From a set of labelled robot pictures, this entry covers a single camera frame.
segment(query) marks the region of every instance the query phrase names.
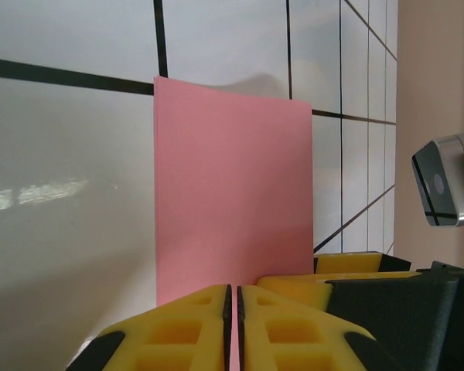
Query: pink sheet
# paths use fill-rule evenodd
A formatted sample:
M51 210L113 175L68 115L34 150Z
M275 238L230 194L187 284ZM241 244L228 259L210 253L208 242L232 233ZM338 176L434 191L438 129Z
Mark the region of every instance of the pink sheet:
M158 305L312 273L311 117L301 101L155 78Z

